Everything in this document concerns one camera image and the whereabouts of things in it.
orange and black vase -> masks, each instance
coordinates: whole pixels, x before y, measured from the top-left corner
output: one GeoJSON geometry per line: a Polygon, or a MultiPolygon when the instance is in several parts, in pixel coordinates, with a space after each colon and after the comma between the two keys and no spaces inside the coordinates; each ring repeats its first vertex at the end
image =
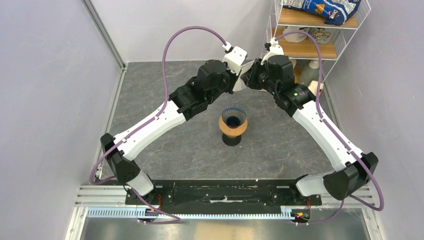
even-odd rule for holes
{"type": "Polygon", "coordinates": [[[219,118],[219,128],[222,131],[222,141],[228,146],[236,146],[242,140],[242,134],[248,128],[246,113],[237,106],[229,106],[219,118]]]}

gray wall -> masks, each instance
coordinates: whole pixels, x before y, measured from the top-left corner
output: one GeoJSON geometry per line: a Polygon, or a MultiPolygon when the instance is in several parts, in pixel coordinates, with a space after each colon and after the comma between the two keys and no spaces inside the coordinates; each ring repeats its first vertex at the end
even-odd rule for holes
{"type": "Polygon", "coordinates": [[[0,2],[0,239],[65,237],[119,68],[79,0],[0,2]]]}
{"type": "Polygon", "coordinates": [[[386,208],[378,217],[387,239],[422,239],[424,2],[370,4],[327,84],[343,132],[380,159],[386,208]]]}
{"type": "MultiPolygon", "coordinates": [[[[93,0],[123,60],[161,61],[170,37],[188,26],[204,26],[232,45],[259,57],[272,0],[93,0]]],[[[223,57],[222,43],[208,32],[191,30],[178,36],[167,60],[223,57]]]]}

cartoon face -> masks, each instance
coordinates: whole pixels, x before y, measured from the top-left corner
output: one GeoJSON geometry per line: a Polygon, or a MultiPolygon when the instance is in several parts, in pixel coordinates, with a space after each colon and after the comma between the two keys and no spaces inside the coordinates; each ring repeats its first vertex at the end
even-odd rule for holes
{"type": "Polygon", "coordinates": [[[318,28],[318,31],[313,30],[312,34],[317,40],[323,39],[324,41],[331,36],[329,32],[325,31],[325,28],[318,28]]]}

dark tile floor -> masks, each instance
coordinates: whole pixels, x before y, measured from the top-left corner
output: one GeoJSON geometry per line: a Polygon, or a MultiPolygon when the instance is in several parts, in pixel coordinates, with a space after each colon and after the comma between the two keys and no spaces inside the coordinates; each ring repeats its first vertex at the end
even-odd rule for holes
{"type": "MultiPolygon", "coordinates": [[[[169,92],[197,74],[204,61],[168,62],[169,92]]],[[[160,62],[130,63],[110,133],[121,133],[164,100],[160,62]]],[[[324,97],[322,108],[330,115],[324,97]]],[[[152,179],[297,178],[330,171],[327,157],[300,124],[279,109],[267,92],[244,89],[222,94],[207,111],[166,132],[135,159],[152,179]],[[241,143],[223,143],[218,119],[228,106],[244,109],[247,131],[241,143]]],[[[107,164],[102,177],[112,175],[107,164]]]]}

snack bag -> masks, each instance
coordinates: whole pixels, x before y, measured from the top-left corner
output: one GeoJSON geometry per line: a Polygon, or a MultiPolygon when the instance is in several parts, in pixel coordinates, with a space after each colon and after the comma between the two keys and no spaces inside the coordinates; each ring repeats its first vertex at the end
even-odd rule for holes
{"type": "Polygon", "coordinates": [[[282,0],[283,8],[303,10],[327,18],[325,24],[342,25],[358,10],[361,0],[282,0]]]}

